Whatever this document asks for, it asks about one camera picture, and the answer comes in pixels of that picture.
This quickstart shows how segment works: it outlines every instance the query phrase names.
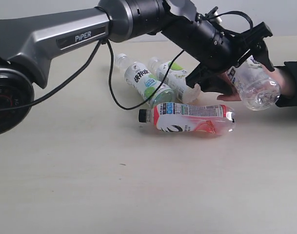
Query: table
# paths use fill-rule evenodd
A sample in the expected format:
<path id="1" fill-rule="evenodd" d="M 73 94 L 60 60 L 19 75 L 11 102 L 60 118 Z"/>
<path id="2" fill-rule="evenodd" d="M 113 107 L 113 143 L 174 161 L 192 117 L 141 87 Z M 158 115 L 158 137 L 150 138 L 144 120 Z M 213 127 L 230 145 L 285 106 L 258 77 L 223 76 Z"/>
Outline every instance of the table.
<path id="1" fill-rule="evenodd" d="M 297 37 L 267 40 L 275 65 L 297 60 Z M 94 45 L 52 62 L 49 85 L 63 82 Z M 113 44 L 147 62 L 172 59 L 171 42 Z M 297 234 L 297 108 L 237 113 L 222 137 L 165 134 L 138 123 L 138 110 L 109 93 L 104 45 L 75 81 L 0 136 L 0 234 Z M 197 62 L 183 54 L 192 71 Z M 140 96 L 117 70 L 117 98 Z M 217 94 L 201 94 L 211 105 Z"/>

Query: clear plastic bottle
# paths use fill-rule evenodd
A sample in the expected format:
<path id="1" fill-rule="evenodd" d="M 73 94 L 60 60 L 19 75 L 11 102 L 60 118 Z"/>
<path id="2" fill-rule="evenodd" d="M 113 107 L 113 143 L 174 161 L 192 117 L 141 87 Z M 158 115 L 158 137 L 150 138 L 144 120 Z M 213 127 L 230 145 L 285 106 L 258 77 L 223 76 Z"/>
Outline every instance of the clear plastic bottle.
<path id="1" fill-rule="evenodd" d="M 161 103 L 152 110 L 141 109 L 139 122 L 151 123 L 164 132 L 205 132 L 223 135 L 236 126 L 234 110 L 225 105 L 193 106 Z"/>
<path id="2" fill-rule="evenodd" d="M 148 99 L 161 84 L 143 63 L 135 61 L 125 54 L 115 56 L 115 66 L 120 69 L 126 82 L 133 86 L 144 100 Z M 168 85 L 163 84 L 147 104 L 150 107 L 154 107 L 159 103 L 171 102 L 174 100 L 174 91 Z"/>
<path id="3" fill-rule="evenodd" d="M 261 64 L 252 56 L 240 67 L 232 67 L 226 75 L 250 110 L 265 110 L 280 97 L 279 84 L 264 72 Z"/>
<path id="4" fill-rule="evenodd" d="M 148 69 L 153 73 L 160 81 L 164 79 L 167 73 L 169 65 L 172 61 L 161 60 L 157 57 L 153 57 L 148 62 Z M 184 103 L 188 104 L 195 101 L 200 93 L 201 89 L 198 84 L 195 85 L 194 89 L 186 85 L 185 78 L 188 76 L 188 72 L 182 67 L 173 63 L 169 74 L 165 80 L 165 83 L 172 88 L 176 94 L 176 98 Z"/>

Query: white wall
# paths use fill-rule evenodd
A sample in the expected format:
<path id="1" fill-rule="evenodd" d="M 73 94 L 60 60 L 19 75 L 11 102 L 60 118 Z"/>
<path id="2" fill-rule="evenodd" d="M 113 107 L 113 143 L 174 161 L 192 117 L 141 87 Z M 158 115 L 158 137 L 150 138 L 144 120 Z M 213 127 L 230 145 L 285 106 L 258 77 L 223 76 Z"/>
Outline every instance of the white wall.
<path id="1" fill-rule="evenodd" d="M 254 23 L 266 22 L 275 36 L 297 35 L 297 0 L 193 0 L 198 12 L 207 13 L 214 6 L 219 13 L 240 10 Z M 96 6 L 98 0 L 0 0 L 0 19 L 26 17 L 62 11 L 72 11 Z M 233 31 L 248 28 L 248 22 L 239 16 L 224 16 L 223 26 Z M 143 36 L 137 40 L 162 40 L 162 36 Z"/>

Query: black sleeve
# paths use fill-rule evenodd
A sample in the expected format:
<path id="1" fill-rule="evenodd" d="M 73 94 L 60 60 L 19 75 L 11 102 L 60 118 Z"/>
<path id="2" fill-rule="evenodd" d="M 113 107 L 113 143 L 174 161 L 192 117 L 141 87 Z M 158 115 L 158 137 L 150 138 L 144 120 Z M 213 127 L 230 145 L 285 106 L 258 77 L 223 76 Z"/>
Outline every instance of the black sleeve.
<path id="1" fill-rule="evenodd" d="M 278 107 L 297 106 L 297 62 L 284 62 L 284 64 L 285 66 L 277 66 L 276 68 L 285 70 L 292 75 L 296 83 L 296 93 L 293 98 L 286 98 L 284 96 L 281 96 L 276 105 Z"/>

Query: water bottle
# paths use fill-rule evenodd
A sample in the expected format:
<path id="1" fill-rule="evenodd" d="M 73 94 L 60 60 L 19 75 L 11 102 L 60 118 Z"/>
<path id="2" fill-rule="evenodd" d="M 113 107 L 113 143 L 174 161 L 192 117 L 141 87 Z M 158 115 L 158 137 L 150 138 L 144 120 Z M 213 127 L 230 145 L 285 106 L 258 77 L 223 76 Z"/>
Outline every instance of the water bottle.
<path id="1" fill-rule="evenodd" d="M 120 69 L 126 82 L 133 86 L 144 100 L 148 99 L 161 84 L 143 63 L 131 59 L 125 54 L 115 56 L 115 66 Z M 174 91 L 168 85 L 163 84 L 147 104 L 154 107 L 159 103 L 174 100 Z"/>
<path id="2" fill-rule="evenodd" d="M 150 123 L 163 132 L 204 132 L 224 135 L 235 129 L 234 110 L 225 105 L 193 106 L 161 103 L 153 109 L 139 111 L 139 122 Z"/>
<path id="3" fill-rule="evenodd" d="M 148 69 L 161 81 L 164 79 L 171 62 L 153 57 L 148 62 Z M 187 76 L 188 72 L 186 70 L 173 63 L 165 80 L 165 83 L 174 90 L 176 98 L 184 104 L 193 102 L 201 93 L 198 84 L 195 85 L 194 89 L 186 85 L 185 78 Z"/>
<path id="4" fill-rule="evenodd" d="M 264 72 L 261 64 L 252 56 L 240 67 L 232 67 L 226 74 L 250 110 L 265 110 L 280 97 L 279 84 Z"/>

